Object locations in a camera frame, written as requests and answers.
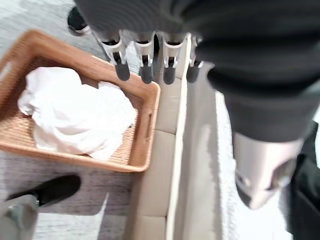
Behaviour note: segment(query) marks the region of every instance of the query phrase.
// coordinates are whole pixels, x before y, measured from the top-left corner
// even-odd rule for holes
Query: gray carpet
[[[25,30],[38,28],[103,58],[92,36],[79,38],[67,31],[66,19],[72,6],[71,0],[1,0],[0,56]],[[127,56],[130,70],[137,72],[132,47],[128,48]],[[0,152],[0,201],[8,194],[66,173],[81,175],[81,189],[75,196],[41,210],[34,239],[122,239],[132,184],[131,175],[126,173]]]

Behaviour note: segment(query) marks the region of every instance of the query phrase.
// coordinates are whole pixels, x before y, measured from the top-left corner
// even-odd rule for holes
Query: wicker basket
[[[125,132],[122,145],[108,161],[35,147],[32,138],[34,122],[19,112],[17,101],[26,86],[25,76],[30,71],[53,66],[74,69],[82,83],[94,87],[99,81],[118,85],[137,110],[135,125]],[[3,57],[0,61],[0,82],[1,150],[118,172],[141,172],[149,166],[160,96],[156,83],[144,84],[134,74],[128,81],[121,81],[114,66],[108,62],[39,30],[23,34]]]

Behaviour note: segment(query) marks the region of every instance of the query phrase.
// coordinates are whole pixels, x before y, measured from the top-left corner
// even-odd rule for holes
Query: metallic robot arm
[[[142,79],[152,79],[154,31],[163,32],[164,78],[175,79],[181,43],[192,33],[187,73],[215,67],[211,85],[228,109],[235,181],[242,201],[261,207],[289,183],[320,102],[320,2],[317,0],[75,0],[127,80],[121,30],[135,33]]]

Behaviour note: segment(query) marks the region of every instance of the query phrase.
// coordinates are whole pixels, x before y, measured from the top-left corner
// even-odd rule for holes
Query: white cloth
[[[38,149],[108,160],[137,116],[121,89],[82,84],[72,69],[39,67],[26,76],[18,108],[32,115]]]

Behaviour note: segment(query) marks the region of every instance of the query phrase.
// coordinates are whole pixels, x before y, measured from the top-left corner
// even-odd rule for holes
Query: black sneaker
[[[81,186],[81,179],[77,175],[65,175],[23,191],[12,194],[7,200],[16,199],[24,195],[33,195],[37,198],[39,207],[58,203],[74,195]]]
[[[79,37],[90,33],[90,27],[75,6],[69,12],[67,23],[69,32],[74,36]]]

